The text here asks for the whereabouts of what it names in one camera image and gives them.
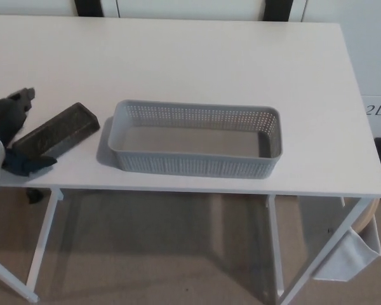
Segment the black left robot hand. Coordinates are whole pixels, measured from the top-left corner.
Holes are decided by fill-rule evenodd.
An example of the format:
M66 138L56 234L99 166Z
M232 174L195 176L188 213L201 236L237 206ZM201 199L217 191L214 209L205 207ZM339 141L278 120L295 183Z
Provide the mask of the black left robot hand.
M57 163L57 160L52 157L30 157L8 147L15 135L22 129L35 94L35 89L23 88L0 99L0 142L5 152L1 168L22 177L27 177Z

